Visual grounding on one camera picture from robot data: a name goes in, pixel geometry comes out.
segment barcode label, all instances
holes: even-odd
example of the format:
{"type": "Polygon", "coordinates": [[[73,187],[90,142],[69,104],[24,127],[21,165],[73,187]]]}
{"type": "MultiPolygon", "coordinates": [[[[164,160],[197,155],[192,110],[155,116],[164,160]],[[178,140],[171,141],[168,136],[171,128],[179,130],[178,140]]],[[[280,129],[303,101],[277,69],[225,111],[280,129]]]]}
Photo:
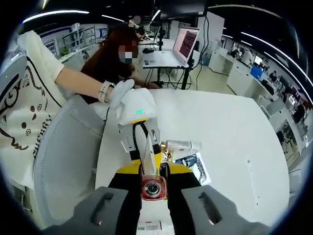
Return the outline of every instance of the barcode label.
{"type": "Polygon", "coordinates": [[[153,230],[159,230],[159,226],[158,225],[146,225],[146,226],[138,226],[137,227],[137,230],[140,230],[140,231],[144,231],[144,230],[147,230],[147,231],[153,231],[153,230]]]}

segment ceiling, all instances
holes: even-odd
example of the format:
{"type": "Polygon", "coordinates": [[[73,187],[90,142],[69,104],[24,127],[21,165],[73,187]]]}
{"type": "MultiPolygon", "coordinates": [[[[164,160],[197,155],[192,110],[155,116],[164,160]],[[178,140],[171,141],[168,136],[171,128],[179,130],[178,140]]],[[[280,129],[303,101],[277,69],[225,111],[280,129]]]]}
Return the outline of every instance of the ceiling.
{"type": "MultiPolygon", "coordinates": [[[[299,1],[297,1],[298,4],[294,4],[294,2],[288,3],[283,0],[245,0],[246,6],[259,8],[258,10],[236,7],[237,4],[242,5],[242,0],[210,0],[207,1],[207,5],[208,11],[225,19],[224,34],[232,36],[235,41],[243,40],[251,43],[252,48],[262,54],[266,51],[274,56],[277,53],[276,50],[241,34],[241,32],[263,39],[290,56],[304,71],[308,70],[310,77],[313,77],[311,68],[307,66],[310,65],[311,57],[307,57],[306,54],[306,51],[313,49],[311,48],[311,39],[307,37],[308,30],[307,24],[305,24],[305,17],[309,15],[310,8],[304,7],[299,1]]],[[[24,24],[24,31],[34,29],[37,33],[42,33],[73,23],[119,23],[119,21],[101,17],[101,15],[122,20],[126,20],[130,15],[139,15],[143,21],[149,22],[156,12],[156,6],[160,5],[160,0],[49,0],[42,10],[43,2],[44,0],[41,0],[30,15],[65,9],[83,10],[90,13],[87,15],[61,14],[35,19],[24,24]]],[[[299,69],[292,63],[289,63],[289,69],[313,93],[312,85],[306,81],[299,69]]]]}

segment face mask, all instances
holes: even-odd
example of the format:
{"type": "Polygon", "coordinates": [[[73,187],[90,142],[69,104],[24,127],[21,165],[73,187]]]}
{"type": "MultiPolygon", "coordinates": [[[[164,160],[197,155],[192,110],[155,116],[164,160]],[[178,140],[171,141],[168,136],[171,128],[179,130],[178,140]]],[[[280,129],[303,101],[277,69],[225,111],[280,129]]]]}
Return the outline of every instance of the face mask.
{"type": "Polygon", "coordinates": [[[133,53],[132,52],[119,52],[118,57],[121,62],[125,64],[131,64],[133,62],[133,53]]]}

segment white sleeve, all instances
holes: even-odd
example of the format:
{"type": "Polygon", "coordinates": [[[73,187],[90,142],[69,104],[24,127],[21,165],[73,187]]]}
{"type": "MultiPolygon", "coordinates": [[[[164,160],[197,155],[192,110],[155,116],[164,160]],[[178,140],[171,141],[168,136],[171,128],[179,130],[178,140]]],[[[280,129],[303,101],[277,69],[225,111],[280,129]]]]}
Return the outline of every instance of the white sleeve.
{"type": "Polygon", "coordinates": [[[62,64],[57,58],[55,58],[52,52],[45,47],[39,35],[36,34],[35,32],[33,33],[35,34],[34,39],[36,38],[37,45],[40,48],[42,62],[47,68],[47,71],[52,77],[53,81],[55,81],[55,79],[60,74],[61,70],[64,68],[64,64],[62,64]]]}

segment laptop screen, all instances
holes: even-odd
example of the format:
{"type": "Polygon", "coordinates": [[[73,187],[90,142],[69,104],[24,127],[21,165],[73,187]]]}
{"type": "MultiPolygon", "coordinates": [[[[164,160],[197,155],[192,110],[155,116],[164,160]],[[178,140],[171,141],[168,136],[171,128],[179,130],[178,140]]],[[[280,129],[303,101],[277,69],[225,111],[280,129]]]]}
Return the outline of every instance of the laptop screen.
{"type": "Polygon", "coordinates": [[[199,35],[197,28],[179,28],[173,50],[185,61],[189,60],[199,35]]]}

